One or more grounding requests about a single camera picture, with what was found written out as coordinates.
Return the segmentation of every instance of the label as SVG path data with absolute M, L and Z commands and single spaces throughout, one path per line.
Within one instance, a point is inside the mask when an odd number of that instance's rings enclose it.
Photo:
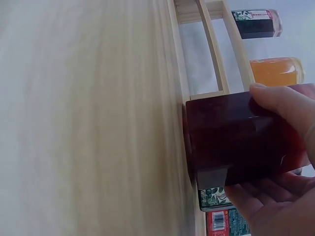
M 242 236 L 250 234 L 248 223 L 236 208 L 207 213 L 207 236 Z
M 223 206 L 231 203 L 222 187 L 198 190 L 198 197 L 202 207 Z
M 272 15 L 269 10 L 233 11 L 233 16 L 236 21 L 272 19 Z

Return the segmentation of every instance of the glass jar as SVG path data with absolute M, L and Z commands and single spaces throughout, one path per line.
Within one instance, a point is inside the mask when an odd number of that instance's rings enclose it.
M 251 60 L 250 63 L 257 83 L 273 87 L 301 84 L 304 81 L 302 63 L 297 58 Z

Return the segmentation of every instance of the wooden plank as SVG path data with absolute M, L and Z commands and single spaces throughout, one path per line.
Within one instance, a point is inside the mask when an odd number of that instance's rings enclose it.
M 223 0 L 223 20 L 240 70 L 244 91 L 248 91 L 250 89 L 250 84 L 254 83 L 255 79 L 249 59 L 246 55 L 242 38 L 232 16 L 231 10 L 225 0 Z
M 195 234 L 171 3 L 0 1 L 0 235 Z
M 217 96 L 222 96 L 222 95 L 224 95 L 223 91 L 207 92 L 207 93 L 190 95 L 190 99 L 191 100 L 197 100 L 197 99 L 208 98 L 208 97 L 217 97 Z
M 178 21 L 180 24 L 187 24 L 201 21 L 201 16 L 196 2 L 177 2 Z M 207 9 L 209 11 L 212 20 L 221 19 L 223 17 L 223 11 L 221 8 L 220 0 L 213 0 L 206 2 Z
M 168 1 L 168 7 L 169 7 L 169 14 L 170 14 L 170 20 L 171 20 L 171 26 L 172 26 L 172 33 L 173 33 L 173 38 L 174 38 L 174 49 L 176 53 L 176 61 L 177 61 L 178 71 L 179 71 L 182 101 L 183 101 L 183 104 L 185 104 L 187 101 L 190 100 L 190 92 L 189 92 L 189 86 L 188 86 L 188 78 L 187 78 L 187 72 L 186 72 L 182 40 L 181 40 L 180 29 L 179 29 L 178 12 L 176 11 L 175 4 L 171 0 Z
M 198 10 L 201 15 L 203 27 L 208 40 L 208 45 L 213 61 L 213 66 L 217 78 L 218 88 L 222 90 L 224 94 L 230 94 L 230 89 L 227 83 L 227 78 L 224 70 L 223 60 L 220 53 L 218 41 L 216 38 L 215 30 L 213 28 L 210 14 L 207 9 L 207 5 L 204 0 L 196 0 Z

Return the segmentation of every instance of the bottle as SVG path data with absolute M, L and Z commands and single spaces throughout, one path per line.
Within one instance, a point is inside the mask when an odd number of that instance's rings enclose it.
M 282 22 L 276 10 L 235 10 L 232 15 L 242 39 L 279 37 L 282 33 Z
M 313 84 L 292 89 L 315 98 Z M 184 138 L 197 189 L 289 172 L 309 164 L 303 140 L 283 118 L 258 106 L 249 92 L 186 102 Z
M 304 70 L 297 58 L 271 58 L 251 60 L 252 72 L 257 83 L 266 86 L 302 84 Z

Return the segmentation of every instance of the wooden shelf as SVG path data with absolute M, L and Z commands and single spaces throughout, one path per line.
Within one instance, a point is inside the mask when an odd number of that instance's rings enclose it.
M 230 94 L 222 55 L 212 25 L 212 21 L 217 19 L 223 19 L 224 21 L 240 70 L 244 91 L 248 91 L 250 84 L 254 83 L 254 77 L 241 36 L 226 1 L 177 0 L 175 1 L 175 6 L 179 24 L 202 21 L 219 88 L 219 92 L 192 95 L 190 98 L 196 99 L 198 97 L 205 98 L 214 95 Z

